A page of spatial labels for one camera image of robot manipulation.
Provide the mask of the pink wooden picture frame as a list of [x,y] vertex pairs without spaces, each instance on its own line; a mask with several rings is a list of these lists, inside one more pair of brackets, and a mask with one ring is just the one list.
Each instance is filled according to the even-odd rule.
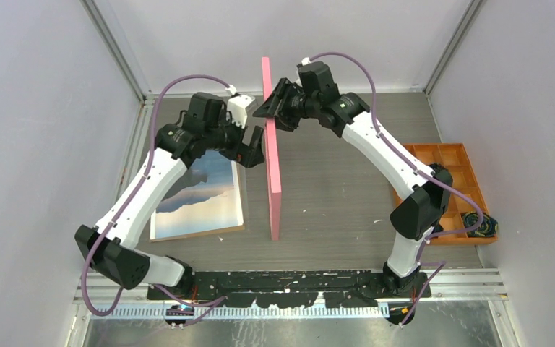
[[275,126],[275,120],[273,118],[265,119],[264,144],[267,171],[270,237],[273,241],[278,241],[280,239],[282,184],[280,175],[277,129]]

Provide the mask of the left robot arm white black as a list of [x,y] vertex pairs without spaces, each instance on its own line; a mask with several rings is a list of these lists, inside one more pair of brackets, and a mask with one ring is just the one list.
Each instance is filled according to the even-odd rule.
[[245,168],[264,163],[263,128],[256,126],[244,143],[246,122],[256,108],[250,95],[224,100],[195,93],[179,124],[166,124],[155,135],[147,157],[131,184],[94,225],[81,225],[74,235],[89,267],[124,289],[141,283],[159,284],[175,299],[193,288],[186,264],[167,256],[137,250],[142,232],[168,190],[185,177],[193,162],[214,150]]

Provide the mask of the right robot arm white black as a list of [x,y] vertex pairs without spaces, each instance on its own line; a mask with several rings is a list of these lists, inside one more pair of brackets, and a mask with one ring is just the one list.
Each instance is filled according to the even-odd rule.
[[277,129],[287,132],[297,129],[302,119],[316,119],[382,173],[401,200],[390,214],[396,236],[382,270],[384,289],[396,297],[409,291],[421,267],[423,244],[447,210],[451,173],[415,159],[376,124],[359,95],[339,91],[330,68],[321,61],[299,64],[295,82],[281,78],[253,115],[273,119]]

